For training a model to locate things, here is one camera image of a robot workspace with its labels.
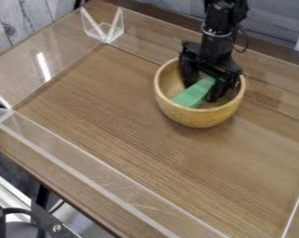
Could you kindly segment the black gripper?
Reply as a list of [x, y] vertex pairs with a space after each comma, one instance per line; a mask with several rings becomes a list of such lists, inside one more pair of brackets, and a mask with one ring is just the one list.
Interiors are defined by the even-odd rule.
[[197, 43], [183, 41], [180, 70], [184, 86], [197, 83], [200, 72], [209, 74], [216, 83], [207, 95], [207, 101], [215, 103], [236, 87], [241, 69], [232, 58], [240, 24], [220, 33], [203, 25], [203, 40]]

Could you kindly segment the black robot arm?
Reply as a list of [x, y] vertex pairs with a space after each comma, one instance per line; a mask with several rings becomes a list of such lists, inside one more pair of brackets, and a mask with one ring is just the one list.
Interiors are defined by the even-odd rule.
[[179, 60], [184, 86], [189, 87], [199, 81], [200, 73], [208, 74], [215, 79], [207, 95], [209, 102], [224, 97], [243, 75], [232, 54], [248, 10], [247, 0], [204, 0], [203, 39], [200, 42], [183, 41]]

